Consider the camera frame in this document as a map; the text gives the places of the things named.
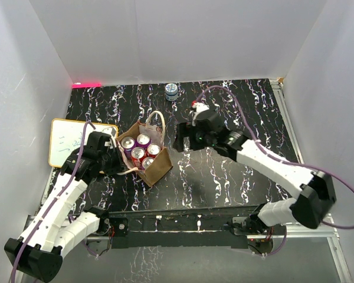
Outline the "red cola can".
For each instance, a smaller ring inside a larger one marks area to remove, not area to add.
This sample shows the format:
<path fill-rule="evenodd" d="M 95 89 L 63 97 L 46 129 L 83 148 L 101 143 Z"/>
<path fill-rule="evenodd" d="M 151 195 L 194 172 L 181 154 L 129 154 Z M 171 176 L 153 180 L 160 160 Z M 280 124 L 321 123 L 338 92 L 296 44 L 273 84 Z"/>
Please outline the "red cola can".
<path fill-rule="evenodd" d="M 153 157 L 146 157 L 142 161 L 142 168 L 143 170 L 146 170 L 154 161 Z"/>
<path fill-rule="evenodd" d="M 151 143 L 148 145 L 146 151 L 149 157 L 155 158 L 160 153 L 161 147 L 158 144 Z"/>

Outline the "purple soda can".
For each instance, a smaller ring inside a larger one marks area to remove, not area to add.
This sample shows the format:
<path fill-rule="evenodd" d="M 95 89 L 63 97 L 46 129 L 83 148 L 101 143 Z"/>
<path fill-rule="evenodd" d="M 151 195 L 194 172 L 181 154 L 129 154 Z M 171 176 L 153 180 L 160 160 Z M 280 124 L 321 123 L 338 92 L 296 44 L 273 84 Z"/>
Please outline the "purple soda can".
<path fill-rule="evenodd" d="M 147 134 L 139 134 L 136 138 L 137 147 L 141 147 L 144 149 L 147 149 L 151 142 L 152 140 Z"/>
<path fill-rule="evenodd" d="M 146 157 L 146 151 L 142 147 L 135 147 L 131 151 L 131 159 L 135 167 L 142 169 L 143 159 Z"/>
<path fill-rule="evenodd" d="M 135 139 L 130 136 L 124 137 L 121 140 L 121 146 L 125 151 L 131 152 L 132 149 L 136 147 Z"/>

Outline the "patterned canvas tote bag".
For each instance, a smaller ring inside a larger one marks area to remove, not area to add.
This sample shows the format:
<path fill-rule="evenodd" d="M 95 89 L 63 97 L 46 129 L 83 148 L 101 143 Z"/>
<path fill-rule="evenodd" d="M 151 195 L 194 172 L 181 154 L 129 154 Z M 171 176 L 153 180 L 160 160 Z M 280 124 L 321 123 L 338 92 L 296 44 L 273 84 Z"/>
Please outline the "patterned canvas tote bag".
<path fill-rule="evenodd" d="M 151 125 L 151 118 L 154 115 L 159 116 L 162 123 L 161 128 L 156 125 Z M 125 137 L 131 137 L 135 140 L 139 134 L 149 134 L 151 141 L 160 146 L 160 153 L 156 155 L 155 160 L 147 169 L 141 169 L 139 166 L 135 166 L 131 159 L 126 156 L 124 147 L 121 145 L 121 141 Z M 125 168 L 127 169 L 125 174 L 135 172 L 149 187 L 153 186 L 162 177 L 164 177 L 164 175 L 166 175 L 167 172 L 173 167 L 168 149 L 164 146 L 165 134 L 166 124 L 164 116 L 160 111 L 155 110 L 151 112 L 145 123 L 137 121 L 128 129 L 128 131 L 118 136 L 117 144 L 119 146 Z"/>

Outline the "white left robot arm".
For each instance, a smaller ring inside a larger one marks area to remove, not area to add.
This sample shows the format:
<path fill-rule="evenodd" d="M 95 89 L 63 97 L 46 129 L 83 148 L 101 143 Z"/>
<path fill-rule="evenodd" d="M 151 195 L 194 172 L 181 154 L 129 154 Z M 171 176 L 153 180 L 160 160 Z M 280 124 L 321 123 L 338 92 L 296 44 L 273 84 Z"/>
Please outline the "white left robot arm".
<path fill-rule="evenodd" d="M 109 231 L 108 211 L 90 206 L 67 226 L 64 221 L 78 197 L 99 174 L 112 175 L 122 169 L 121 154 L 115 138 L 92 131 L 82 136 L 81 146 L 71 152 L 61 167 L 54 190 L 38 214 L 4 250 L 12 264 L 10 282 L 21 271 L 43 282 L 52 281 L 64 257 L 92 233 Z"/>

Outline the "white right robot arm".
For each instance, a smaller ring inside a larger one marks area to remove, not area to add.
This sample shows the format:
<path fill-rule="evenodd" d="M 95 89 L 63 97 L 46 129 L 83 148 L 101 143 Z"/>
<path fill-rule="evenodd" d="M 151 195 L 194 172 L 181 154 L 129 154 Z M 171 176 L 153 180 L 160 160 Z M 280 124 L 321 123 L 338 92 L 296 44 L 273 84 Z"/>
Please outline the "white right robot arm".
<path fill-rule="evenodd" d="M 246 165 L 285 189 L 290 197 L 278 202 L 260 204 L 245 218 L 238 229 L 259 234 L 272 226 L 298 222 L 316 229 L 336 202 L 332 177 L 322 171 L 290 165 L 286 159 L 251 140 L 245 133 L 230 130 L 218 113 L 203 103 L 195 103 L 191 121 L 176 126 L 173 148 L 184 151 L 184 140 L 191 150 L 206 147 L 219 155 Z"/>

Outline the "blue white round jar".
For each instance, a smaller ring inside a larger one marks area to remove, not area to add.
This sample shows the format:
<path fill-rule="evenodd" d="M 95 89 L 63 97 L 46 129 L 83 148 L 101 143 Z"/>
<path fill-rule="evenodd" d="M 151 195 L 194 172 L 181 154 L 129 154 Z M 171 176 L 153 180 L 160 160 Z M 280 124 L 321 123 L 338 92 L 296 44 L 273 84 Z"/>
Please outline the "blue white round jar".
<path fill-rule="evenodd" d="M 165 98 L 168 101 L 175 101 L 178 98 L 179 88 L 175 83 L 165 85 Z"/>

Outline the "pink tape strip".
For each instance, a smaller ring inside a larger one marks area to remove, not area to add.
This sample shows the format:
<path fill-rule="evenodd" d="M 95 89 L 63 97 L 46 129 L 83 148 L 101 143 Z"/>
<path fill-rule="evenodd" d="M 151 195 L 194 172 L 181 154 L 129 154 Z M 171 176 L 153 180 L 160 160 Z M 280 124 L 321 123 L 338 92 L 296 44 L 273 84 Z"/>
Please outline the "pink tape strip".
<path fill-rule="evenodd" d="M 74 83 L 72 89 L 101 87 L 101 83 Z"/>

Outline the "small whiteboard orange frame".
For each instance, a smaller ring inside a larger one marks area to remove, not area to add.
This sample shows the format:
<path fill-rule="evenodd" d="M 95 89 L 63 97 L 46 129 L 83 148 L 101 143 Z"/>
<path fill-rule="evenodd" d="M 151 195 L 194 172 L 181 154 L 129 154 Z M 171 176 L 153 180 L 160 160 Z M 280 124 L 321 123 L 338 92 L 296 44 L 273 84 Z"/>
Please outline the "small whiteboard orange frame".
<path fill-rule="evenodd" d="M 61 168 L 70 153 L 80 147 L 85 122 L 66 119 L 54 119 L 51 123 L 50 149 L 48 163 L 51 167 Z M 103 132 L 116 138 L 118 128 L 114 124 L 93 123 L 87 126 L 84 143 L 91 132 Z"/>

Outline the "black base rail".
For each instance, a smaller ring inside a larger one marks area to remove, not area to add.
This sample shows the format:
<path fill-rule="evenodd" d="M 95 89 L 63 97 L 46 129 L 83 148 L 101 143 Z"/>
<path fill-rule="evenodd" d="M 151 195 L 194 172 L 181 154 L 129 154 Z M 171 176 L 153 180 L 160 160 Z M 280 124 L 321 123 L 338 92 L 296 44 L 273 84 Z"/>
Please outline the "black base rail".
<path fill-rule="evenodd" d="M 248 247 L 249 236 L 270 239 L 274 228 L 261 223 L 258 206 L 110 212 L 112 248 Z"/>

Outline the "aluminium frame rail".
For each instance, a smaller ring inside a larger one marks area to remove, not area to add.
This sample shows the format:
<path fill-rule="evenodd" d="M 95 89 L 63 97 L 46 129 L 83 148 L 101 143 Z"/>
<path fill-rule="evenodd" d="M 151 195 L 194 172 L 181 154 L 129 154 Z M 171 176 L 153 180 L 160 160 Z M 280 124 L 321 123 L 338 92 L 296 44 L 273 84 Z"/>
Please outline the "aluminium frame rail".
<path fill-rule="evenodd" d="M 279 106 L 281 115 L 284 120 L 285 127 L 288 131 L 289 138 L 293 145 L 293 149 L 297 160 L 303 163 L 303 156 L 299 148 L 299 144 L 287 111 L 286 102 L 283 94 L 283 86 L 278 80 L 269 79 L 276 102 Z M 307 229 L 302 227 L 297 223 L 287 224 L 287 239 L 292 238 L 326 238 L 329 244 L 329 249 L 331 257 L 333 259 L 334 265 L 336 267 L 336 272 L 339 276 L 340 282 L 353 282 L 350 275 L 348 265 L 345 260 L 342 248 L 339 242 L 339 233 L 336 228 L 329 227 L 327 225 L 322 225 L 317 229 Z"/>

